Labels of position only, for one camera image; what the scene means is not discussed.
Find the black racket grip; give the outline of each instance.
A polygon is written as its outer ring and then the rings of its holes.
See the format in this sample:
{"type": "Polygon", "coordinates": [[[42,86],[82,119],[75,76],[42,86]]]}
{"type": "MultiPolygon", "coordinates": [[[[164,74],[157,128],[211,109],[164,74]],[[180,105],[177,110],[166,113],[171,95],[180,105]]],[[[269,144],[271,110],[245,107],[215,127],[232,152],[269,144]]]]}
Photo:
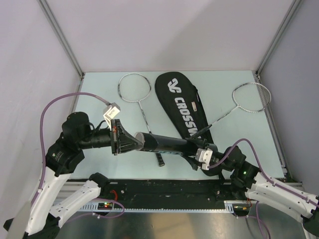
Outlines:
{"type": "Polygon", "coordinates": [[[161,157],[160,153],[155,153],[156,158],[158,158],[159,167],[163,167],[165,165],[163,158],[161,157]]]}

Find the black cylinder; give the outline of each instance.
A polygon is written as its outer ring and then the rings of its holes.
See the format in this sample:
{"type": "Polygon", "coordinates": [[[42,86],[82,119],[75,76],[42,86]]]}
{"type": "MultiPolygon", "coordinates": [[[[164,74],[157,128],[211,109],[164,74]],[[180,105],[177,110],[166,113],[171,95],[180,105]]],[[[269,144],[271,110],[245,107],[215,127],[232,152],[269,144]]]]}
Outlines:
{"type": "Polygon", "coordinates": [[[102,148],[111,146],[110,130],[108,128],[100,129],[92,136],[80,141],[78,144],[80,149],[102,148]]]}
{"type": "Polygon", "coordinates": [[[138,132],[135,138],[143,143],[140,151],[195,156],[198,147],[186,139],[171,138],[156,134],[138,132]]]}

